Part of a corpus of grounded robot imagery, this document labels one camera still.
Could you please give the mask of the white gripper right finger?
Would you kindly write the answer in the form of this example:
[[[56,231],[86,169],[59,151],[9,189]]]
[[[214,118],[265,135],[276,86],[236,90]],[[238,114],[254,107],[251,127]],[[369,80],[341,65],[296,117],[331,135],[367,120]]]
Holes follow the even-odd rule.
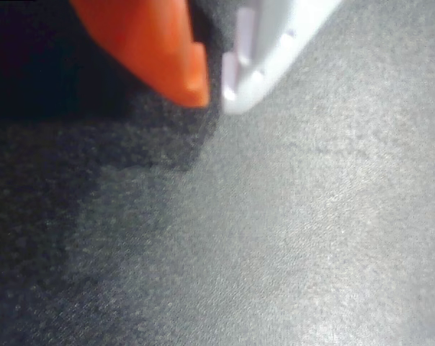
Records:
[[[246,1],[238,8],[233,47],[223,54],[221,105],[243,114],[289,71],[341,0]]]

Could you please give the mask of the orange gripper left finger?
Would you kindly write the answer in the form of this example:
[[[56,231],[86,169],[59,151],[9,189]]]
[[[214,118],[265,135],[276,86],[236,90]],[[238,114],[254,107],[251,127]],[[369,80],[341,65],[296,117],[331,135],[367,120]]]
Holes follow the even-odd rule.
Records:
[[[206,107],[205,46],[193,38],[188,3],[73,0],[91,38],[129,72],[182,107]]]

